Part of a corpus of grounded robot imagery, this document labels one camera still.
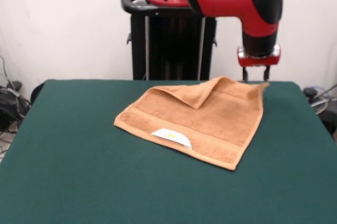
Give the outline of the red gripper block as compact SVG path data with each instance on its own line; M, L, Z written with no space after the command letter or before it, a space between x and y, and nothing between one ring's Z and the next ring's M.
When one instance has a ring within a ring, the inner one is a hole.
M237 59L240 66L266 66L264 71L264 81L270 79L270 66L277 65L281 58L281 46L275 45L270 55L265 57L252 57L248 55L242 46L237 49ZM242 68L243 81L248 81L249 75L246 67Z

